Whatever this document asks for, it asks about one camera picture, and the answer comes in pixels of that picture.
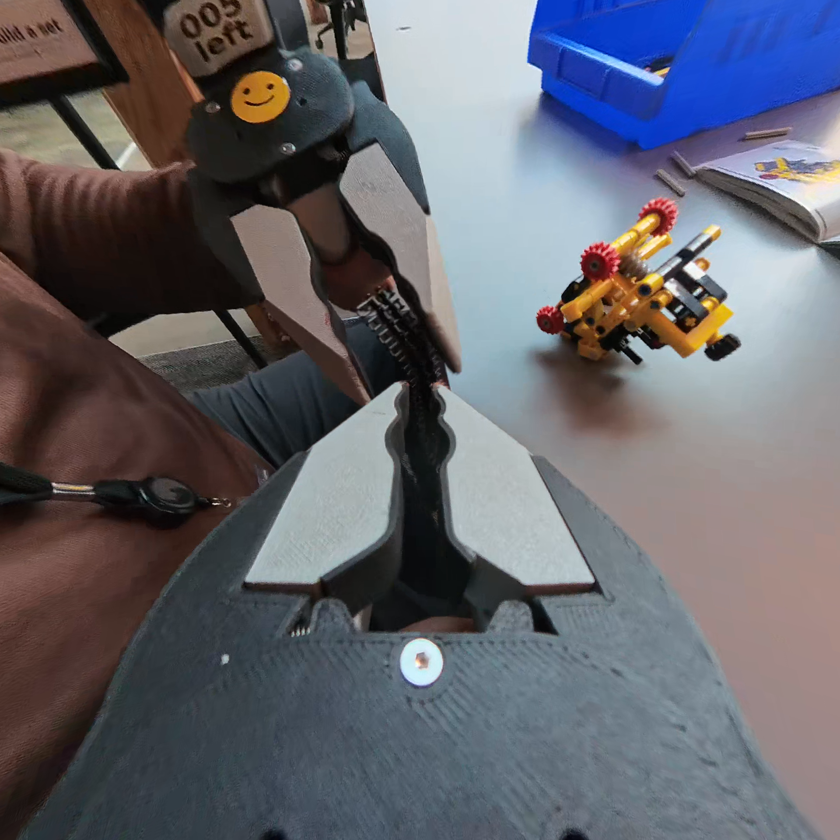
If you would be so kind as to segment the person's left hand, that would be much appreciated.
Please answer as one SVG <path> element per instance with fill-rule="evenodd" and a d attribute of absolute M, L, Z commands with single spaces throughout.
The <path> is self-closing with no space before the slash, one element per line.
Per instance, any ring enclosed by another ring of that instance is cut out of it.
<path fill-rule="evenodd" d="M 335 184 L 294 199 L 287 209 L 314 248 L 333 305 L 350 312 L 377 292 L 395 288 L 390 269 L 362 248 Z"/>

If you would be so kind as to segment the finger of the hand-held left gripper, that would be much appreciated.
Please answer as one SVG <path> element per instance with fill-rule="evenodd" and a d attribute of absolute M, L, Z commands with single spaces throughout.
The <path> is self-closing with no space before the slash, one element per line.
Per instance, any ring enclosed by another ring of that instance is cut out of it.
<path fill-rule="evenodd" d="M 266 310 L 343 394 L 358 404 L 371 386 L 348 347 L 342 310 L 331 303 L 314 248 L 287 208 L 257 204 L 232 217 Z"/>
<path fill-rule="evenodd" d="M 434 220 L 378 143 L 350 156 L 339 191 L 360 233 L 383 252 L 381 261 L 446 366 L 460 373 L 459 328 Z"/>

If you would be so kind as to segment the blue plastic storage bin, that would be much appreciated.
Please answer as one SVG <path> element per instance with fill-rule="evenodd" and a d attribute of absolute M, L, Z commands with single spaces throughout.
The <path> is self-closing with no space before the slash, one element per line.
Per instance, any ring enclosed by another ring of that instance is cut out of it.
<path fill-rule="evenodd" d="M 838 53 L 838 1 L 540 1 L 528 63 L 649 150 L 838 89 Z M 645 71 L 667 56 L 667 77 Z"/>

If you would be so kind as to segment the black office chair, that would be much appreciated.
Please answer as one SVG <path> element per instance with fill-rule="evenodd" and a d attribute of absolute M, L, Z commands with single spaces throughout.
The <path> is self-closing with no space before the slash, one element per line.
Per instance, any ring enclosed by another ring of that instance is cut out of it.
<path fill-rule="evenodd" d="M 364 1 L 307 1 L 310 45 L 339 60 L 367 57 L 373 50 Z"/>

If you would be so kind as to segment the yellow black lego model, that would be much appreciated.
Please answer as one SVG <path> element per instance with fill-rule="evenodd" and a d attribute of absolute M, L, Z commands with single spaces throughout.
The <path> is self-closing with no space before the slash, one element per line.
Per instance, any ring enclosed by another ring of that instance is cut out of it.
<path fill-rule="evenodd" d="M 650 265 L 673 243 L 678 215 L 674 201 L 657 197 L 625 233 L 589 245 L 581 274 L 557 303 L 537 311 L 539 329 L 572 343 L 588 361 L 616 353 L 640 365 L 633 340 L 650 350 L 670 348 L 683 359 L 702 351 L 722 361 L 739 350 L 740 339 L 723 331 L 732 318 L 728 293 L 711 278 L 703 256 L 721 236 L 720 226 L 707 226 L 662 265 Z"/>

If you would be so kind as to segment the black metal stand leg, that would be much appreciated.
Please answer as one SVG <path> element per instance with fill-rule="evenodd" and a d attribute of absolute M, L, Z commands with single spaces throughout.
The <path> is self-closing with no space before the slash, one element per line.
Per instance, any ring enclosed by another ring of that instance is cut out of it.
<path fill-rule="evenodd" d="M 118 170 L 117 162 L 106 151 L 95 133 L 75 109 L 67 95 L 61 95 L 48 100 L 50 107 L 56 112 L 68 130 L 79 141 L 82 148 L 89 153 L 90 157 L 103 170 Z M 245 331 L 238 325 L 235 318 L 227 310 L 213 310 L 213 314 L 224 325 L 239 347 L 246 352 L 249 359 L 261 370 L 267 367 L 268 362 L 259 352 L 252 340 Z M 99 333 L 103 338 L 110 339 L 112 336 L 138 324 L 148 321 L 154 317 L 148 313 L 101 313 L 87 320 L 89 327 Z"/>

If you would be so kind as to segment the wooden table leg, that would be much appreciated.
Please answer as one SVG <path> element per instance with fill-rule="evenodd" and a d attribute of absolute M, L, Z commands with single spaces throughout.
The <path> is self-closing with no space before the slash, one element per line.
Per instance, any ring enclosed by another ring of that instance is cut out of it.
<path fill-rule="evenodd" d="M 129 81 L 104 96 L 153 167 L 191 159 L 186 127 L 202 94 L 139 2 L 84 1 Z"/>

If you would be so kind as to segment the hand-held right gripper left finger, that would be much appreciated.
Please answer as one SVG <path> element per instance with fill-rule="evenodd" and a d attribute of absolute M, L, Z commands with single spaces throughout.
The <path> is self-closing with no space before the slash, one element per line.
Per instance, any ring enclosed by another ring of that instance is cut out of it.
<path fill-rule="evenodd" d="M 245 575 L 245 587 L 332 598 L 351 614 L 402 565 L 410 390 L 391 385 L 312 446 Z"/>

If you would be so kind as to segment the dark framed sign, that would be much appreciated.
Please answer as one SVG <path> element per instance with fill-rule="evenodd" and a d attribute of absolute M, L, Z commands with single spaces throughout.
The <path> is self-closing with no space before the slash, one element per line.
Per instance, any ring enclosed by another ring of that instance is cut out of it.
<path fill-rule="evenodd" d="M 84 2 L 1 2 L 1 110 L 129 79 Z"/>

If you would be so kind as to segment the person's leg in dark pants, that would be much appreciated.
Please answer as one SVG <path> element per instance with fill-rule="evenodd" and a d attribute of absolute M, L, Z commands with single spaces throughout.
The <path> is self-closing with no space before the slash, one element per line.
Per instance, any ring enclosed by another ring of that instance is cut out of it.
<path fill-rule="evenodd" d="M 273 469 L 310 449 L 359 408 L 303 352 L 187 400 Z"/>

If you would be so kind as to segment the lego instruction booklet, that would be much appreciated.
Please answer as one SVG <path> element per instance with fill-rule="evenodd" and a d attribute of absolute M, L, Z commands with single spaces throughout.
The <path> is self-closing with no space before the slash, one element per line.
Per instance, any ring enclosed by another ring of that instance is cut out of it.
<path fill-rule="evenodd" d="M 696 179 L 760 207 L 815 245 L 838 251 L 838 148 L 770 143 L 701 164 Z"/>

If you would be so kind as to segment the person's left forearm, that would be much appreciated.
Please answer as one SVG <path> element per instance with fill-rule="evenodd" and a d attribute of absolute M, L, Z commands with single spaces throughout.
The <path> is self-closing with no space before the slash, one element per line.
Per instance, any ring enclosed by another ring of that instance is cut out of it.
<path fill-rule="evenodd" d="M 22 308 L 87 320 L 262 301 L 204 242 L 187 182 L 193 168 L 68 167 L 2 150 L 2 322 Z"/>

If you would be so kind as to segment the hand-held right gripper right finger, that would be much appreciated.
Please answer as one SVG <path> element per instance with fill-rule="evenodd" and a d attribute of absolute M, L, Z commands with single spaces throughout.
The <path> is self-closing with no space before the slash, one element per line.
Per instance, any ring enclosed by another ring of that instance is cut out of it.
<path fill-rule="evenodd" d="M 447 452 L 444 530 L 468 565 L 463 600 L 476 629 L 504 602 L 592 594 L 596 578 L 530 452 L 447 387 L 435 393 Z"/>

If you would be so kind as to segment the person's brown shirt torso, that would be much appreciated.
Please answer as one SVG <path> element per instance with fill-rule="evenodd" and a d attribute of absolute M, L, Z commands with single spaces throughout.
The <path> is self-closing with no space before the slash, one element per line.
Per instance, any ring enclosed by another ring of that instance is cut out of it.
<path fill-rule="evenodd" d="M 5 255 L 1 316 L 4 463 L 66 482 L 169 476 L 233 502 L 257 489 L 257 455 Z M 223 517 L 165 531 L 95 505 L 2 510 L 2 838 L 47 797 L 144 615 Z"/>

